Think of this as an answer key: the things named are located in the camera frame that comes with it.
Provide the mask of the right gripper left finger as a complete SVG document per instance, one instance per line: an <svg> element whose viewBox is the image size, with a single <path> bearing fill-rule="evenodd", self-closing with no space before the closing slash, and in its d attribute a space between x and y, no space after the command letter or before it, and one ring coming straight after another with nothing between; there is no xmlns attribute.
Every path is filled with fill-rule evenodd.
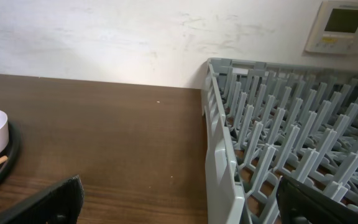
<svg viewBox="0 0 358 224"><path fill-rule="evenodd" d="M74 175L0 212L0 224L76 224L84 201L81 179Z"/></svg>

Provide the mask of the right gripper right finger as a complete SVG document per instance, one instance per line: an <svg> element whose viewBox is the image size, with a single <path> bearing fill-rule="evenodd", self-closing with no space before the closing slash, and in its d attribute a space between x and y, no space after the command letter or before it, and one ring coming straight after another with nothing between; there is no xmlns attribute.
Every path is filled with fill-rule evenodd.
<svg viewBox="0 0 358 224"><path fill-rule="evenodd" d="M358 224L358 213L292 177L281 178L276 199L283 224Z"/></svg>

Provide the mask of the grey dishwasher rack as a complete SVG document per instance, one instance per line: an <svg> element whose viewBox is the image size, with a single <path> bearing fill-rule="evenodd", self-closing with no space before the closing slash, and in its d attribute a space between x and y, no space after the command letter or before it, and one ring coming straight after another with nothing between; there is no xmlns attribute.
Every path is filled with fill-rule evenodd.
<svg viewBox="0 0 358 224"><path fill-rule="evenodd" d="M358 71L210 58L209 223L282 222L283 176L358 213Z"/></svg>

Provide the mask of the round black tray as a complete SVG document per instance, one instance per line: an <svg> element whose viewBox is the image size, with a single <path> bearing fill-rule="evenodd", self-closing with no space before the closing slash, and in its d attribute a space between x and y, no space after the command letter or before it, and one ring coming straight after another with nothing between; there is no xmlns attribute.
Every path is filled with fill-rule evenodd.
<svg viewBox="0 0 358 224"><path fill-rule="evenodd" d="M9 142L7 146L0 153L0 157L6 156L7 160L0 164L0 185L4 182L4 179L10 174L15 167L16 160L21 153L21 132L18 127L8 122L9 129Z"/></svg>

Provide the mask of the wall control panel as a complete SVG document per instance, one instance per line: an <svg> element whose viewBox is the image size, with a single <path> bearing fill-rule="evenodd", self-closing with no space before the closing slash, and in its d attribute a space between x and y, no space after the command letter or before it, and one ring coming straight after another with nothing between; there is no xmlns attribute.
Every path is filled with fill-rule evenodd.
<svg viewBox="0 0 358 224"><path fill-rule="evenodd" d="M323 1L305 51L316 54L358 54L358 1Z"/></svg>

